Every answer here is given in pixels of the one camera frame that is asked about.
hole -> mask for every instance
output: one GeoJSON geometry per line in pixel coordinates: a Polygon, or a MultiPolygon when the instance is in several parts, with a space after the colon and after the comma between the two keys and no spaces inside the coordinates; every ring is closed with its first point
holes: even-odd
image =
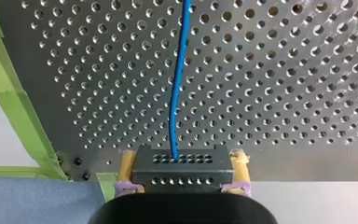
{"type": "Polygon", "coordinates": [[[302,9],[303,9],[303,7],[300,4],[295,4],[292,7],[292,12],[293,12],[293,14],[297,15],[302,12],[302,9]]]}
{"type": "Polygon", "coordinates": [[[136,26],[137,26],[138,30],[143,31],[147,28],[147,23],[145,21],[138,21],[136,23],[136,26]]]}
{"type": "Polygon", "coordinates": [[[232,15],[231,15],[231,12],[229,12],[229,11],[225,11],[225,12],[223,13],[223,15],[222,15],[222,19],[223,19],[223,21],[225,21],[225,22],[230,21],[230,20],[231,20],[231,17],[232,17],[232,15]]]}
{"type": "Polygon", "coordinates": [[[167,21],[164,18],[160,18],[157,21],[157,26],[159,29],[163,29],[165,26],[167,26],[167,21]]]}
{"type": "Polygon", "coordinates": [[[92,3],[91,4],[91,10],[93,11],[93,12],[99,12],[99,11],[101,11],[101,5],[99,4],[99,3],[92,3]]]}
{"type": "Polygon", "coordinates": [[[273,39],[277,36],[278,32],[274,29],[272,30],[269,30],[268,33],[267,33],[267,37],[270,38],[270,39],[273,39]]]}
{"type": "Polygon", "coordinates": [[[211,3],[211,10],[216,11],[219,8],[219,4],[217,2],[211,3]]]}
{"type": "Polygon", "coordinates": [[[341,34],[346,32],[347,30],[348,30],[348,25],[347,23],[344,22],[340,23],[339,26],[337,27],[337,31],[341,34]]]}
{"type": "Polygon", "coordinates": [[[287,20],[286,18],[282,19],[280,22],[280,26],[286,26],[287,24],[289,24],[289,20],[287,20]]]}
{"type": "Polygon", "coordinates": [[[270,17],[274,17],[274,16],[278,15],[278,8],[277,7],[270,7],[268,9],[268,15],[270,17]]]}
{"type": "Polygon", "coordinates": [[[293,27],[291,30],[290,30],[290,35],[292,37],[296,37],[298,35],[300,35],[300,29],[298,27],[293,27]]]}
{"type": "Polygon", "coordinates": [[[227,44],[227,43],[229,43],[229,42],[231,42],[231,40],[232,40],[232,35],[231,34],[225,34],[224,36],[223,36],[223,41],[227,44]]]}
{"type": "Polygon", "coordinates": [[[313,28],[313,33],[315,35],[321,35],[324,32],[324,28],[322,27],[322,25],[317,25],[315,26],[315,28],[313,28]]]}
{"type": "Polygon", "coordinates": [[[247,52],[245,54],[245,60],[248,62],[251,61],[254,57],[255,57],[255,55],[252,52],[247,52]]]}
{"type": "Polygon", "coordinates": [[[255,16],[255,11],[251,8],[247,9],[245,11],[245,18],[250,20],[251,18],[253,18],[255,16]]]}
{"type": "Polygon", "coordinates": [[[341,3],[341,8],[344,9],[344,10],[348,10],[352,6],[353,6],[353,1],[352,0],[344,0],[341,3]]]}
{"type": "Polygon", "coordinates": [[[247,32],[246,34],[245,34],[245,40],[247,40],[247,41],[251,41],[251,40],[253,40],[255,38],[255,33],[253,33],[253,32],[247,32]]]}
{"type": "Polygon", "coordinates": [[[323,3],[320,3],[320,4],[317,4],[316,5],[316,10],[318,12],[324,12],[327,10],[327,3],[323,2],[323,3]]]}
{"type": "Polygon", "coordinates": [[[162,0],[154,0],[153,3],[156,7],[159,7],[162,4],[162,0]]]}
{"type": "Polygon", "coordinates": [[[75,160],[74,160],[74,164],[75,165],[81,165],[81,163],[83,163],[83,160],[81,159],[81,158],[75,158],[75,160]]]}
{"type": "Polygon", "coordinates": [[[208,35],[205,35],[202,38],[201,42],[202,42],[203,45],[210,45],[211,44],[211,38],[208,35]]]}
{"type": "Polygon", "coordinates": [[[209,21],[209,16],[208,16],[208,14],[202,14],[202,15],[200,15],[200,22],[201,22],[202,24],[208,23],[208,21],[209,21]]]}

gray surface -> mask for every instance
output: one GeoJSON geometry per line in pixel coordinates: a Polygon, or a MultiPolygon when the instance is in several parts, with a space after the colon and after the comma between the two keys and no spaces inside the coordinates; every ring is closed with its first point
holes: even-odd
{"type": "Polygon", "coordinates": [[[146,192],[218,192],[233,175],[228,150],[221,145],[180,149],[178,159],[168,149],[140,146],[132,167],[132,181],[144,185],[146,192]]]}
{"type": "Polygon", "coordinates": [[[0,178],[0,224],[86,224],[103,203],[98,182],[0,178]]]}
{"type": "MultiPolygon", "coordinates": [[[[179,148],[244,147],[255,180],[358,180],[358,1],[217,2],[193,3],[179,148]]],[[[169,148],[181,4],[42,3],[0,0],[0,24],[66,172],[116,170],[117,152],[142,143],[169,148]]]]}

blue fabric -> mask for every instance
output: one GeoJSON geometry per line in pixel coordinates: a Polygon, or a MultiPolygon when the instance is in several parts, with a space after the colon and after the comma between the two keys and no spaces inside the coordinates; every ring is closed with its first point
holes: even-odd
{"type": "Polygon", "coordinates": [[[104,203],[98,182],[0,178],[0,224],[82,224],[104,203]]]}

black metal box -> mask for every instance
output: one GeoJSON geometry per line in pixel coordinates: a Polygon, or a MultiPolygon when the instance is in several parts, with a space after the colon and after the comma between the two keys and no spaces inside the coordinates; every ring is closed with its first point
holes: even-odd
{"type": "Polygon", "coordinates": [[[217,192],[234,175],[227,148],[179,149],[173,159],[168,149],[140,146],[132,168],[132,182],[146,192],[217,192]]]}

green frame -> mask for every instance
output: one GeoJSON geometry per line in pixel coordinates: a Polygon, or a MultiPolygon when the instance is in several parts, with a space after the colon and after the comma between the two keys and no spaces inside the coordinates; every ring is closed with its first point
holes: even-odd
{"type": "Polygon", "coordinates": [[[67,180],[34,108],[22,89],[3,44],[0,29],[0,106],[28,154],[39,167],[0,166],[0,176],[44,177],[67,180]]]}

